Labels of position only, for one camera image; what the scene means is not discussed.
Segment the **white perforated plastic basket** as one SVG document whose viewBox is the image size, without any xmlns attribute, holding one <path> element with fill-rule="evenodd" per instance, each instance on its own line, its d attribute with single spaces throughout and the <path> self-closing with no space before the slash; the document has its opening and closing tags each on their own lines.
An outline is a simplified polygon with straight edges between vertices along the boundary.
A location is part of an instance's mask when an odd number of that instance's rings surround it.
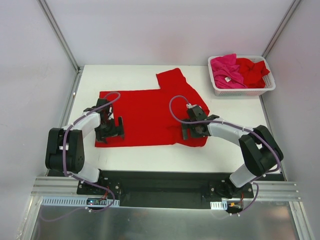
<svg viewBox="0 0 320 240">
<path fill-rule="evenodd" d="M 265 82 L 265 87 L 264 88 L 244 88 L 244 89 L 219 89 L 216 87 L 215 82 L 214 82 L 214 76 L 212 73 L 212 68 L 210 66 L 209 61 L 213 58 L 216 58 L 218 56 L 211 56 L 208 58 L 208 69 L 209 69 L 209 75 L 210 75 L 210 79 L 214 88 L 214 94 L 216 96 L 260 96 L 262 94 L 264 94 L 267 91 L 272 91 L 276 88 L 276 84 L 275 84 L 275 79 L 271 73 L 271 71 L 269 70 L 269 65 L 267 64 L 266 60 L 262 57 L 262 56 L 240 56 L 237 58 L 246 58 L 251 60 L 254 63 L 260 62 L 260 61 L 264 61 L 265 62 L 265 66 L 267 67 L 267 69 L 270 71 L 270 73 L 266 76 L 263 77 L 263 80 Z"/>
</svg>

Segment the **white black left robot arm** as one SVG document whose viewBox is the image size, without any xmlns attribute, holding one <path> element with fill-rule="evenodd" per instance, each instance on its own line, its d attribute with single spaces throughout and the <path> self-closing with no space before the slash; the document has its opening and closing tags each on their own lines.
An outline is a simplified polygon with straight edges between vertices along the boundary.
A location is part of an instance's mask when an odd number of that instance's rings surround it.
<svg viewBox="0 0 320 240">
<path fill-rule="evenodd" d="M 96 105 L 86 108 L 73 123 L 52 128 L 48 133 L 45 166 L 66 177 L 78 178 L 83 190 L 96 195 L 107 194 L 103 171 L 85 160 L 84 139 L 91 132 L 102 144 L 113 137 L 125 138 L 123 118 L 115 118 L 113 101 L 99 98 Z"/>
</svg>

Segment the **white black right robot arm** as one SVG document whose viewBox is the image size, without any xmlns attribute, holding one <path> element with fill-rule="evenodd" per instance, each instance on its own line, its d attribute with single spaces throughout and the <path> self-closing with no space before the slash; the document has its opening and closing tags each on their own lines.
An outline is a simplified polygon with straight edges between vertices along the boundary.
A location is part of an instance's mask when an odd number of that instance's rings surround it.
<svg viewBox="0 0 320 240">
<path fill-rule="evenodd" d="M 273 171 L 273 167 L 281 166 L 284 155 L 266 126 L 247 128 L 236 125 L 217 115 L 208 116 L 197 104 L 188 103 L 186 112 L 188 118 L 181 124 L 184 140 L 217 137 L 241 149 L 244 163 L 214 188 L 220 197 L 237 197 L 246 184 Z"/>
</svg>

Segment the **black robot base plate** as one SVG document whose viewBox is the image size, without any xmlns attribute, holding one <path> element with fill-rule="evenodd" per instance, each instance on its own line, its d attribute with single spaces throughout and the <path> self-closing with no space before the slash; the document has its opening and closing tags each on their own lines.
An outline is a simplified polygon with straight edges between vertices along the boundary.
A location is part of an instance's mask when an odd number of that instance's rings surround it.
<svg viewBox="0 0 320 240">
<path fill-rule="evenodd" d="M 98 185 L 122 207 L 209 209 L 222 199 L 252 199 L 250 183 L 234 188 L 229 173 L 104 170 Z"/>
</svg>

